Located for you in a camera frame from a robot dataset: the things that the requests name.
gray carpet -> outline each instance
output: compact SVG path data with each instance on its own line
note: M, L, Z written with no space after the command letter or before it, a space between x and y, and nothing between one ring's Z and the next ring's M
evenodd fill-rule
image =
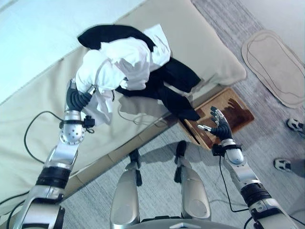
M255 120L234 134L243 145L248 162L270 194L288 212L304 196L305 179L273 168L275 157L304 158L304 139L285 126L289 117L304 118L304 110L283 106L247 68L242 56L243 42L262 25L237 0L193 0L194 5L214 27L224 44L247 70L247 79L232 87L246 102ZM143 185L138 188L141 218L158 215L179 216L181 189L174 183L173 155L177 142L190 141L179 125L157 136L139 149L142 155ZM201 176L211 205L212 221L242 228L250 217L248 212L232 213L218 167L218 158L211 152L189 143L186 158ZM125 158L97 179L63 202L66 208L64 228L109 228L109 215L116 183L129 159ZM224 168L224 177L233 209L243 208L243 199ZM304 211L293 213L305 221Z

rug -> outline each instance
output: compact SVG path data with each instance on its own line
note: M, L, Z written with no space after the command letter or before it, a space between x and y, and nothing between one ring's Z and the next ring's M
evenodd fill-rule
M297 55L273 31L253 34L242 47L245 63L285 106L304 104L305 69Z

bed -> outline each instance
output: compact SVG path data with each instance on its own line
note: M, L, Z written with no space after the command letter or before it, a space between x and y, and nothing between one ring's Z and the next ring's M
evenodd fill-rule
M88 51L80 46L77 36L88 27L115 22L143 31L161 24L173 57L201 78L190 93L179 92L193 107L246 77L243 66L190 0L176 0L174 4L170 0L91 0L77 4L69 0L19 0L0 7L0 20L5 22L0 28L4 50L0 201L24 193L35 184L42 164L26 153L24 132L41 111L62 116L66 84ZM177 122L161 101L144 97L125 97L116 92L113 110L110 125L102 124L94 128L93 135L86 134L67 184L67 196ZM58 124L57 119L44 114L28 132L28 147L42 161L58 141ZM0 224L24 198L0 205Z

wooden board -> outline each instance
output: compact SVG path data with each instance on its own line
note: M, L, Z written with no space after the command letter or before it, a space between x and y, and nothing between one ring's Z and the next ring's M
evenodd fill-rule
M195 111L200 116L198 121L186 119L180 121L190 139L208 149L211 149L213 144L219 144L220 140L209 132L200 130L197 125L216 127L216 124L211 120L211 106L221 110L233 133L254 120L253 114L235 91L232 88L223 89L220 93L195 108Z

black cable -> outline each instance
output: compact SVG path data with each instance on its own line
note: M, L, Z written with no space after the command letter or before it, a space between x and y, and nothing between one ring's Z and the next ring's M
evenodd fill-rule
M6 229L10 229L10 219L14 213L14 211L17 209L17 207L19 207L21 204L23 204L24 200L22 202L20 202L19 204L17 204L14 209L10 212L10 215L9 215L9 218L8 218L8 221L6 223Z
M231 209L231 211L232 211L232 212L248 211L248 210L249 210L248 208L241 209L241 210L233 210L233 209L232 209L232 205L231 205L231 201L230 201L230 197L229 197L227 185L225 184L224 175L223 175L223 172L222 172L222 170L221 170L221 156L219 156L219 169L220 169L220 173L221 173L221 176L222 176L222 178L223 178L223 181L224 181L224 187L225 187L225 191L226 191L227 196L228 196L228 200L229 200L229 204L230 204L230 209Z
M25 133L24 133L24 137L23 137L23 144L24 144L25 149L27 150L27 152L29 153L29 155L30 155L32 158L34 158L36 161L39 161L40 163L43 163L43 164L44 164L43 161L41 161L41 160L39 160L38 158L36 158L36 157L30 152L30 150L29 150L29 148L28 148L28 146L27 146L27 141L26 141L27 134L28 134L28 131L29 131L30 126L33 124L33 122L36 120L36 118L38 118L38 117L39 117L41 114L43 114L43 113L49 113L49 114L53 115L55 118L57 118L57 119L63 121L61 118L59 118L56 114L54 114L54 113L51 112L51 111L43 111L43 112L40 112L38 115L36 115L36 116L33 118L33 120L30 122L28 128L26 129L26 131L25 131Z
M86 128L86 131L88 132L88 133L90 133L90 134L94 134L94 130L91 128L91 129L89 129L89 128Z
M304 226L305 226L305 223L303 223L303 222L299 221L298 219L296 219L296 218L292 217L291 215L289 215L289 216L290 216L290 218L294 219L295 221L297 221L297 222L299 222L300 224L302 224L302 225L304 225Z
M16 197L21 197L21 196L26 195L26 194L28 194L28 193L29 193L29 191L27 191L27 192L25 192L25 193L21 193L21 194L19 194L19 195L15 195L15 196L9 197L9 198L7 198L7 199L1 201L1 202L0 202L0 205L3 204L3 203L5 203L5 202L7 202L7 201L9 201L10 199L13 199L13 198L16 198Z
M252 216L245 222L244 224L244 229L246 229L248 223L252 220Z

